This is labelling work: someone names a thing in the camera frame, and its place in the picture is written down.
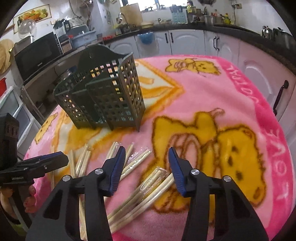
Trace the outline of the green sleeve forearm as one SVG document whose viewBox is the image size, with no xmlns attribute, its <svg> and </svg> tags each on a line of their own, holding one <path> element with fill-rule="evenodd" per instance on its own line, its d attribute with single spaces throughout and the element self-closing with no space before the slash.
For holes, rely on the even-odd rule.
<svg viewBox="0 0 296 241">
<path fill-rule="evenodd" d="M 1 206 L 1 240 L 25 240 L 26 235 L 20 222 L 9 216 Z"/>
</svg>

